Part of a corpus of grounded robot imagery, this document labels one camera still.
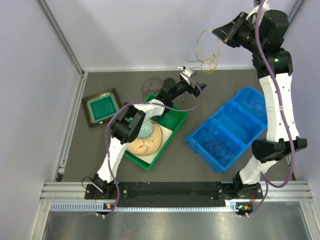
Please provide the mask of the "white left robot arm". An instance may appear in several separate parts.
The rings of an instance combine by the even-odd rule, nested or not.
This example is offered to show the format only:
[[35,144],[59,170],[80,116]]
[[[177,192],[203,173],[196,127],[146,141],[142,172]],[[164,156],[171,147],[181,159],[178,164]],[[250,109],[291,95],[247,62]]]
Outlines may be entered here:
[[118,184],[117,168],[129,144],[138,137],[144,120],[173,111],[173,100],[185,92],[195,97],[202,95],[207,84],[194,81],[196,73],[192,69],[180,66],[178,72],[180,81],[166,78],[154,99],[126,103],[109,121],[105,130],[106,155],[92,178],[96,192],[102,198],[109,198],[113,194],[113,184]]

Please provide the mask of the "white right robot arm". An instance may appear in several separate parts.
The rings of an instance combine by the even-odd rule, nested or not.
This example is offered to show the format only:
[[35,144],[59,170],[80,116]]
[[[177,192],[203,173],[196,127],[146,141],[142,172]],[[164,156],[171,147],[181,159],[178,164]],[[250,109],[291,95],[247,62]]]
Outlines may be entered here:
[[251,13],[240,12],[231,22],[212,30],[229,47],[243,47],[252,53],[266,104],[266,138],[253,141],[253,156],[232,180],[231,192],[239,198],[257,191],[261,177],[277,162],[290,156],[294,165],[296,153],[308,145],[307,139],[300,137],[294,119],[293,61],[282,47],[288,28],[288,16],[283,11],[255,8]]

